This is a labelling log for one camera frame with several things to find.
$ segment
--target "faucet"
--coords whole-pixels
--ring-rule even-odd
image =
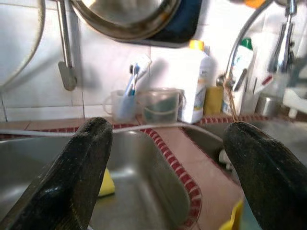
[[[242,82],[247,72],[247,71],[243,71],[239,80],[237,80],[236,82],[233,81],[232,66],[234,64],[238,46],[241,40],[243,39],[244,35],[248,31],[248,29],[252,25],[252,23],[273,2],[274,0],[264,1],[263,4],[254,11],[254,13],[250,16],[250,18],[244,24],[243,28],[241,29],[233,45],[231,54],[229,56],[226,73],[217,78],[216,85],[222,86],[224,85],[224,82],[225,82],[226,87],[232,89],[233,91],[238,90],[240,85],[237,85],[237,84],[240,84],[240,82]],[[277,46],[270,59],[269,67],[268,67],[268,72],[270,73],[277,73],[277,72],[287,73],[290,71],[291,64],[294,60],[294,55],[293,55],[293,52],[291,51],[291,47],[294,45],[294,43],[291,42],[291,34],[292,34],[292,28],[293,28],[293,23],[291,22],[291,19],[292,19],[292,16],[296,14],[296,11],[297,11],[296,0],[288,0],[287,6],[285,9],[285,16],[287,17],[287,22],[283,23]]]

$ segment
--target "stainless steel sink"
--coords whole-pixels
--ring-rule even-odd
[[[304,165],[307,166],[307,132],[305,129],[295,126],[291,122],[283,120],[249,122],[268,135],[282,142]],[[218,137],[223,137],[223,132],[230,123],[210,123],[202,127]],[[223,149],[223,143],[208,135],[192,129],[184,129],[186,134],[209,157],[211,157],[225,172],[225,165],[218,161],[219,153]]]
[[[0,220],[68,138],[0,141]],[[142,132],[114,135],[107,165],[115,195],[97,200],[94,230],[170,230],[189,214],[189,196],[153,140]]]

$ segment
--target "countertop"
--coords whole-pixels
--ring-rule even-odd
[[[79,127],[84,119],[0,123],[0,129],[48,130]],[[227,177],[179,128],[158,128],[169,149],[198,184],[202,207],[192,230],[216,230],[230,219],[233,206],[243,197],[241,188]]]

